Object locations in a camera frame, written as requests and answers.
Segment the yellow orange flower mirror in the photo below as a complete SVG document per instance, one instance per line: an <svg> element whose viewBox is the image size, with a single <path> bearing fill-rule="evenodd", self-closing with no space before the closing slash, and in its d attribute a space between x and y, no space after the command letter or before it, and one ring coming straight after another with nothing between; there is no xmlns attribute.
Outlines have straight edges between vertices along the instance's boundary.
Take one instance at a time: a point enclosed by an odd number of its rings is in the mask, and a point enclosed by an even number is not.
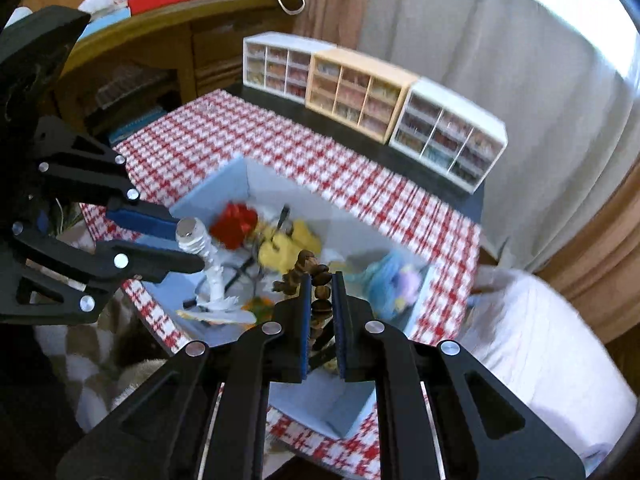
<svg viewBox="0 0 640 480"><path fill-rule="evenodd" d="M243 310L238 298L228 297L224 291L224 268L206 225L198 218L179 220L176 242L183 252L204 262L204 278L196 286L195 306L178 310L180 318L215 325L254 325L257 321L254 313Z"/></svg>

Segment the red fuzzy scrunchie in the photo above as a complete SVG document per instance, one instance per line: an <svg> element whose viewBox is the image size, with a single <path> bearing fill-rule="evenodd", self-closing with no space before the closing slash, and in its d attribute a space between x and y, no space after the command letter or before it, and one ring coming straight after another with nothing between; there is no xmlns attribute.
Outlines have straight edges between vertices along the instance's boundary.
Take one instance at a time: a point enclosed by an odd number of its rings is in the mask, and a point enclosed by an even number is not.
<svg viewBox="0 0 640 480"><path fill-rule="evenodd" d="M239 249L258 223L257 211L244 203L228 203L209 227L209 234L228 250Z"/></svg>

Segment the eyeglasses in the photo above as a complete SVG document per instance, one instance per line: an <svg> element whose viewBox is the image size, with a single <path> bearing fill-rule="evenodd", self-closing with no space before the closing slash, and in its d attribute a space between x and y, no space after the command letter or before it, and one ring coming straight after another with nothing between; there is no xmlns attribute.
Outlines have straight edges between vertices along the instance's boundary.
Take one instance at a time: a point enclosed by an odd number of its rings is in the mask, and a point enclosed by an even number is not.
<svg viewBox="0 0 640 480"><path fill-rule="evenodd" d="M288 204L285 204L280 211L279 217L277 218L277 222L260 220L259 217L258 217L258 222L265 221L267 223L274 224L278 229L287 229L292 224L292 222L290 221L290 213L291 213L291 207L288 206ZM250 234L250 236L247 237L246 240L244 240L243 245L240 247L240 248L245 248L250 253L250 255L245 259L245 261L240 266L232 266L231 263L227 264L228 268L231 268L234 270L234 274L232 278L230 278L230 280L226 284L224 284L224 290L226 292L228 292L231 286L234 285L237 281L239 281L240 278L250 278L252 280L252 283L256 285L258 278L262 276L262 270L259 270L255 275L250 275L248 273L248 271L252 266L259 266L261 269L263 268L263 266L261 266L258 262L258 255L257 255L258 239L257 239L257 236L254 234L254 232Z"/></svg>

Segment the blue pipe cleaner flower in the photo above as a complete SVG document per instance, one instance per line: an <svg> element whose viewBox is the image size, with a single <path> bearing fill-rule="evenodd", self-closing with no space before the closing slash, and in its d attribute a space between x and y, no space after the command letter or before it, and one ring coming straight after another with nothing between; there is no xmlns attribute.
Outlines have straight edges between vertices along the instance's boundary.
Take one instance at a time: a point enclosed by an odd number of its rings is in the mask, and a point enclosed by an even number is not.
<svg viewBox="0 0 640 480"><path fill-rule="evenodd" d="M398 252L390 252L358 273L347 273L344 280L367 300L375 318L390 322L418 302L425 271Z"/></svg>

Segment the yellow bear keychain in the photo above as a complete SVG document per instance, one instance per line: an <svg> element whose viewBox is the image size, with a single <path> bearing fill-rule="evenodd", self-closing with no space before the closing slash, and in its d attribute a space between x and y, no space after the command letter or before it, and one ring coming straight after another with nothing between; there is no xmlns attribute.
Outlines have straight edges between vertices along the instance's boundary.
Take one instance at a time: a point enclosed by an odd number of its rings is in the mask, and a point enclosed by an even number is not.
<svg viewBox="0 0 640 480"><path fill-rule="evenodd" d="M259 221L254 234L258 239L259 264L281 274L295 266L302 250L319 255L322 249L320 237L302 219L295 219L287 229Z"/></svg>

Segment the orange fuzzy scrunchie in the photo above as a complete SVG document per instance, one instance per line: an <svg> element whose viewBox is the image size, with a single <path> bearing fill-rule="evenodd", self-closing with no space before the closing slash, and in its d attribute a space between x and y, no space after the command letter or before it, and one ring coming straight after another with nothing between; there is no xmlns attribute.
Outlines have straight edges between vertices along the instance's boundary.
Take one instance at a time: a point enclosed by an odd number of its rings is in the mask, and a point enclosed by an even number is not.
<svg viewBox="0 0 640 480"><path fill-rule="evenodd" d="M247 301L243 311L250 312L256 318L255 324L268 322L272 318L274 302L268 297L257 296Z"/></svg>

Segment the blue books stack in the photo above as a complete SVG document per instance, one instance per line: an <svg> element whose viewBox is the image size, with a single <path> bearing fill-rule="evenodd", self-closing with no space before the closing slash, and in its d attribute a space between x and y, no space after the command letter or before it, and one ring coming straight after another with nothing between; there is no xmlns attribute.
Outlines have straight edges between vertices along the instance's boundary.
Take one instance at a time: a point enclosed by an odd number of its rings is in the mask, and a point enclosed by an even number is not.
<svg viewBox="0 0 640 480"><path fill-rule="evenodd" d="M139 117L131 119L130 122L126 122L125 125L117 127L108 135L108 143L111 146L115 146L149 124L152 124L152 122L155 122L157 119L164 117L166 114L167 112L163 108L159 106L154 107Z"/></svg>

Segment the wooden desk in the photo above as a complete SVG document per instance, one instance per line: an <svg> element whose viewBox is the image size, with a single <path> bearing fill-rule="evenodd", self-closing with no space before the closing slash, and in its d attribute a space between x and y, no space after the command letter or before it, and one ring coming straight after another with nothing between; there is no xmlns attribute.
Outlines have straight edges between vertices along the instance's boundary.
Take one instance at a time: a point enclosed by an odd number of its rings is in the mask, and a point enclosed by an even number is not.
<svg viewBox="0 0 640 480"><path fill-rule="evenodd" d="M75 130L106 136L156 104L237 84L244 38L293 26L276 0L193 0L126 18L78 41L53 108Z"/></svg>

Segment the white bed cover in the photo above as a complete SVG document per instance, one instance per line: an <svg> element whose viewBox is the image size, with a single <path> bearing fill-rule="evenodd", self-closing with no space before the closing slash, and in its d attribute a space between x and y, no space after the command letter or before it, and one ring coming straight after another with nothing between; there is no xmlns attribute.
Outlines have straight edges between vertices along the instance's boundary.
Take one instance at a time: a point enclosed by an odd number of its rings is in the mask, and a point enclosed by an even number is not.
<svg viewBox="0 0 640 480"><path fill-rule="evenodd" d="M592 474L613 453L638 398L574 307L521 270L480 266L457 336Z"/></svg>

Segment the white drawer organizer left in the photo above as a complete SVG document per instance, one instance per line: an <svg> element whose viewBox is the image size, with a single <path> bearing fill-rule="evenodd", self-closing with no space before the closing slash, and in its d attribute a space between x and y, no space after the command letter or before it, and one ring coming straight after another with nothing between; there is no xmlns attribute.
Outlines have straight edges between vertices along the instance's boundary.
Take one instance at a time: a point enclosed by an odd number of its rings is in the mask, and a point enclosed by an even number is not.
<svg viewBox="0 0 640 480"><path fill-rule="evenodd" d="M335 48L330 42L284 32L243 39L243 84L304 104L312 57Z"/></svg>

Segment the white drawer organizer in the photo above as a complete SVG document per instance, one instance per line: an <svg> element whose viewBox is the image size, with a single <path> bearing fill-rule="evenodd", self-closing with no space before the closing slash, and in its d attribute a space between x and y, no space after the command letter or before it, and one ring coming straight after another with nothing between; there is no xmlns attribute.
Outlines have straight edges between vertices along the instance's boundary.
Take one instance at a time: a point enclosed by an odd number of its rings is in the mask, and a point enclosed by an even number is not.
<svg viewBox="0 0 640 480"><path fill-rule="evenodd" d="M243 39L243 84L304 104L312 57L335 48L330 42L284 32Z"/></svg>
<svg viewBox="0 0 640 480"><path fill-rule="evenodd" d="M409 89L388 145L475 193L508 146L506 125L426 78Z"/></svg>

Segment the red white checkered cloth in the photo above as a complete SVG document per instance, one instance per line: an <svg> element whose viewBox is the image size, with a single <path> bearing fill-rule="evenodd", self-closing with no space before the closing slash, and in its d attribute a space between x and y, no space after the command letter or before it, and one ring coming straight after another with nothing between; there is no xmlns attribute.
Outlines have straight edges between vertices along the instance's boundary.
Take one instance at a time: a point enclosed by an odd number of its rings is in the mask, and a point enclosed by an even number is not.
<svg viewBox="0 0 640 480"><path fill-rule="evenodd" d="M296 103L217 90L117 145L132 183L173 205L236 156L277 170L378 229L435 268L418 324L424 344L457 335L480 251L480 195L465 197L392 148Z"/></svg>

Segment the beige drawer organizer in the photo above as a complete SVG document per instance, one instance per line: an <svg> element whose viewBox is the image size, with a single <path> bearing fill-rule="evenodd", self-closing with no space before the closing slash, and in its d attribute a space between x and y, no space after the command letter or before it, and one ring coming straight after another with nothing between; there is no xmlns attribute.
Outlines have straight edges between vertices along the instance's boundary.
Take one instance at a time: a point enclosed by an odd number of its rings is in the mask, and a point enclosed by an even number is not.
<svg viewBox="0 0 640 480"><path fill-rule="evenodd" d="M311 57L305 105L385 144L419 76L354 50L333 48Z"/></svg>

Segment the white drawer organizer right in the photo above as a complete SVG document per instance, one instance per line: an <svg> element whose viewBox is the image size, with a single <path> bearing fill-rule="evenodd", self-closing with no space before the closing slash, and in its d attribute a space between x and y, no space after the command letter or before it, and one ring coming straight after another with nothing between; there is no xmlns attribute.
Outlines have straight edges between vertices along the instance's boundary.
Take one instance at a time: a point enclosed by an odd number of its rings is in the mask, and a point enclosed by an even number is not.
<svg viewBox="0 0 640 480"><path fill-rule="evenodd" d="M388 145L475 193L508 146L506 125L426 78L409 89Z"/></svg>

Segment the white sheer curtain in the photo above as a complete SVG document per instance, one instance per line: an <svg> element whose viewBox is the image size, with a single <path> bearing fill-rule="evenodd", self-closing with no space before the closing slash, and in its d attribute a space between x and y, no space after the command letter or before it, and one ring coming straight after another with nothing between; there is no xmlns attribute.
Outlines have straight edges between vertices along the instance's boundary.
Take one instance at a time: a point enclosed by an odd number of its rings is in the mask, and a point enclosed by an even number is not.
<svg viewBox="0 0 640 480"><path fill-rule="evenodd" d="M638 156L638 84L536 0L369 0L359 45L506 125L482 217L504 266L541 268Z"/></svg>

